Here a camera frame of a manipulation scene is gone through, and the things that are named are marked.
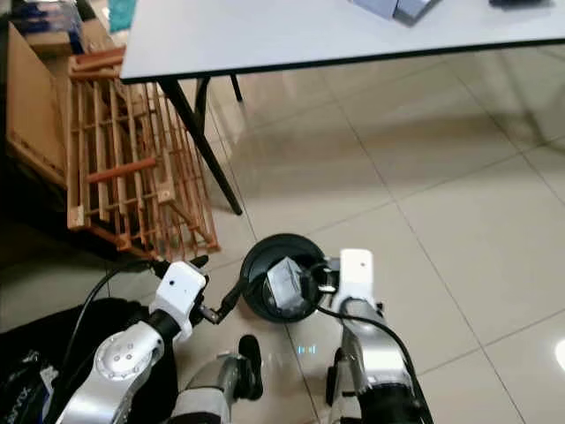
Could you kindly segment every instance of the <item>wooden rack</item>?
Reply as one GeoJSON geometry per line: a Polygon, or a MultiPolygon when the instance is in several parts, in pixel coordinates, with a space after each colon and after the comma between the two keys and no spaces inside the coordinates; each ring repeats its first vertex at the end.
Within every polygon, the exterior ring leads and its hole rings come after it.
{"type": "Polygon", "coordinates": [[[219,250],[200,154],[155,83],[121,84],[123,54],[69,59],[68,227],[170,261],[219,250]]]}

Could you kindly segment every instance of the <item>white table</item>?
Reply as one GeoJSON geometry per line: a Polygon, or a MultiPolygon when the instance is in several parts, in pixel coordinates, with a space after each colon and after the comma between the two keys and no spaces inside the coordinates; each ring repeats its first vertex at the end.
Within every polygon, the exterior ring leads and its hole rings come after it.
{"type": "Polygon", "coordinates": [[[138,0],[121,78],[159,82],[239,213],[203,135],[210,77],[563,42],[564,0],[507,10],[440,0],[412,26],[348,0],[138,0]],[[200,79],[195,112],[186,78],[200,79]]]}

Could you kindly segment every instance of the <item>blue object on table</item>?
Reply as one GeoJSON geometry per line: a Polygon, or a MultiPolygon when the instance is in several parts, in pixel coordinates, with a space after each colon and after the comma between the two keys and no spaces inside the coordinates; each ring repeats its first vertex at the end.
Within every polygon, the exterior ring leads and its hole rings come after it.
{"type": "Polygon", "coordinates": [[[132,26],[136,0],[109,0],[109,31],[115,33],[132,26]]]}

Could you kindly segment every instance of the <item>black bag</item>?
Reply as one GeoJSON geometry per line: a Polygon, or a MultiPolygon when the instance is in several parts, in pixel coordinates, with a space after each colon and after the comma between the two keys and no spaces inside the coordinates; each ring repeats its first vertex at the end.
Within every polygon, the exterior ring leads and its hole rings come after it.
{"type": "MultiPolygon", "coordinates": [[[[64,351],[81,307],[41,318],[0,334],[0,424],[41,423],[48,392],[39,374],[48,366],[61,367],[64,351]]],[[[148,317],[146,307],[123,299],[100,299],[90,306],[73,350],[65,381],[54,387],[65,405],[87,378],[94,352],[106,337],[148,317]]],[[[158,423],[169,418],[177,400],[177,368],[172,346],[132,401],[128,423],[158,423]]]]}

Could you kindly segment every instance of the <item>tile floor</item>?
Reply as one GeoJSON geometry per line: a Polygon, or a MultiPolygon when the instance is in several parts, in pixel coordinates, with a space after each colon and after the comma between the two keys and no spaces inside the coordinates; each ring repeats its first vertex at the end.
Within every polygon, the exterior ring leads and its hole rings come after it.
{"type": "MultiPolygon", "coordinates": [[[[207,135],[245,213],[208,176],[223,250],[207,299],[279,231],[327,254],[375,254],[375,297],[411,349],[438,424],[561,422],[565,413],[565,49],[516,49],[213,79],[207,135]]],[[[185,83],[187,92],[193,84],[185,83]]],[[[0,330],[79,303],[111,264],[45,254],[0,271],[0,330]],[[27,305],[37,308],[29,312],[27,305]]],[[[106,295],[152,298],[150,274],[106,295]]],[[[177,349],[180,384],[258,336],[265,396],[235,422],[324,422],[339,327],[289,326],[240,302],[177,349]]]]}

